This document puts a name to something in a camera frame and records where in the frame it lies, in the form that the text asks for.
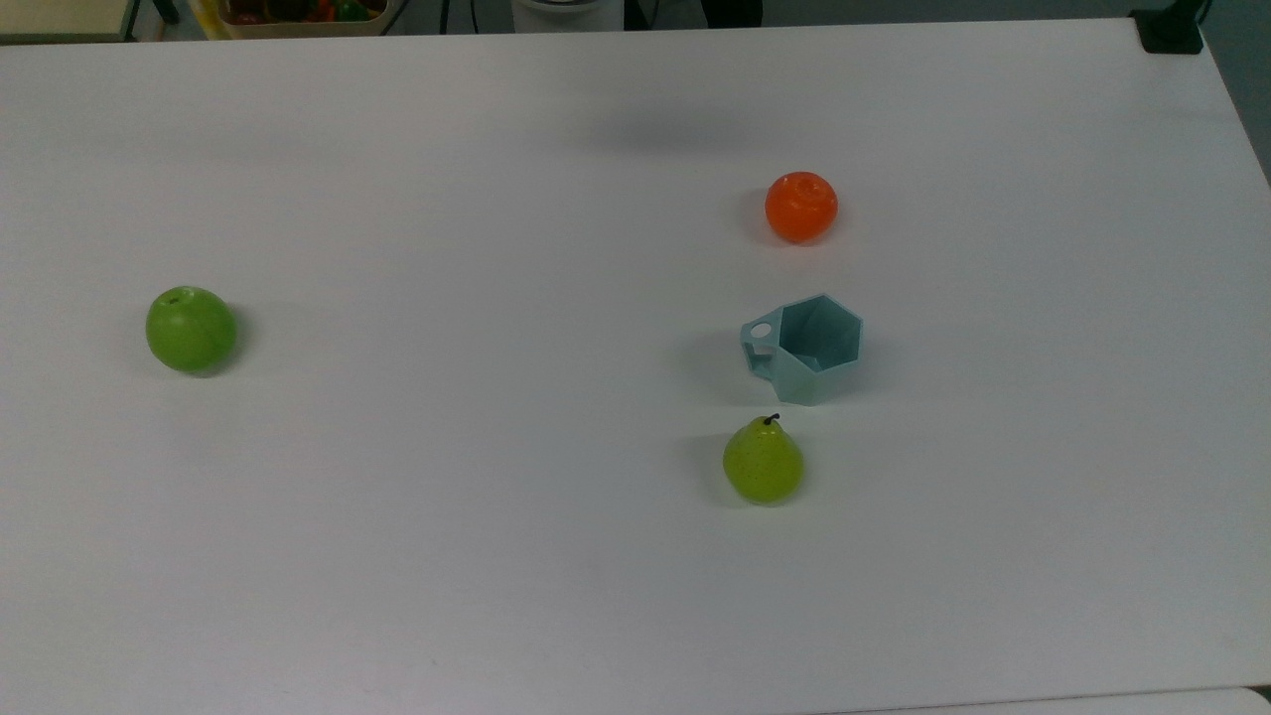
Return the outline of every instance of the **hexagonal cup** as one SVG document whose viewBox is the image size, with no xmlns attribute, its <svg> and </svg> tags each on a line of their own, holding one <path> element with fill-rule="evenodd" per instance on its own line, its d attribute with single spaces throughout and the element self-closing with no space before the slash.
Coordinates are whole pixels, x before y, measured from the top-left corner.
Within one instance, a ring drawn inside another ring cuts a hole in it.
<svg viewBox="0 0 1271 715">
<path fill-rule="evenodd" d="M 834 395 L 860 356 L 862 324 L 822 292 L 746 323 L 741 345 L 750 372 L 773 384 L 778 400 L 817 405 Z"/>
</svg>

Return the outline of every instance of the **white container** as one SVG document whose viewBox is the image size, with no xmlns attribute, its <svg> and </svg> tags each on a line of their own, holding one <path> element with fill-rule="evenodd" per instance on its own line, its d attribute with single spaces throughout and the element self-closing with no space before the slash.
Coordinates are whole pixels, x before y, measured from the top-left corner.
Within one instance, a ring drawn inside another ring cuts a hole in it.
<svg viewBox="0 0 1271 715">
<path fill-rule="evenodd" d="M 623 0 L 512 0 L 516 32 L 620 32 Z"/>
</svg>

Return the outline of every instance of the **toy fruit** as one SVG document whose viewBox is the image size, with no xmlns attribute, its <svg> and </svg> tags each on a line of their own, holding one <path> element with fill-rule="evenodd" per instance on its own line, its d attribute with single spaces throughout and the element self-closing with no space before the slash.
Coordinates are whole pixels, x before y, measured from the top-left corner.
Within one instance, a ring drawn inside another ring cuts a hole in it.
<svg viewBox="0 0 1271 715">
<path fill-rule="evenodd" d="M 794 494 L 803 480 L 803 453 L 777 423 L 755 418 L 723 448 L 723 472 L 745 500 L 774 504 Z"/>
<path fill-rule="evenodd" d="M 150 304 L 146 342 L 173 371 L 200 373 L 216 367 L 234 348 L 238 325 L 225 301 L 210 290 L 180 286 Z"/>
<path fill-rule="evenodd" d="M 769 187 L 764 213 L 777 235 L 791 243 L 806 243 L 834 222 L 839 197 L 824 178 L 812 171 L 794 171 Z"/>
<path fill-rule="evenodd" d="M 343 0 L 336 5 L 336 22 L 364 23 L 371 19 L 371 14 L 357 0 Z"/>
</svg>

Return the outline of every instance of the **green pear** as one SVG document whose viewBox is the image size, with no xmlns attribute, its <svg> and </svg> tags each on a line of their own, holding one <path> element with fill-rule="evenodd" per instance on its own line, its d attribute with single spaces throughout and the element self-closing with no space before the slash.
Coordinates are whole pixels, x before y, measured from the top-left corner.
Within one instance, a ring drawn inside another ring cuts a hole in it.
<svg viewBox="0 0 1271 715">
<path fill-rule="evenodd" d="M 723 448 L 723 474 L 737 494 L 755 504 L 775 504 L 803 481 L 803 453 L 777 423 L 779 418 L 755 418 Z"/>
</svg>

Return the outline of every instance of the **white table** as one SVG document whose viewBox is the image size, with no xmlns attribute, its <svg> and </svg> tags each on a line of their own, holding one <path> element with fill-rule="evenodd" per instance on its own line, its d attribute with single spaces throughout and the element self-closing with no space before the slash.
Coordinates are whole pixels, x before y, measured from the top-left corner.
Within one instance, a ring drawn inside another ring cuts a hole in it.
<svg viewBox="0 0 1271 715">
<path fill-rule="evenodd" d="M 1271 192 L 1129 20 L 0 50 L 0 710 L 1271 682 Z M 764 230 L 778 174 L 845 215 Z M 141 335 L 203 284 L 212 380 Z M 845 395 L 736 330 L 827 291 Z M 780 411 L 805 490 L 744 508 Z"/>
<path fill-rule="evenodd" d="M 897 714 L 897 711 L 883 711 Z M 921 715 L 1267 715 L 1271 705 L 1248 690 L 1213 690 L 929 707 Z"/>
</svg>

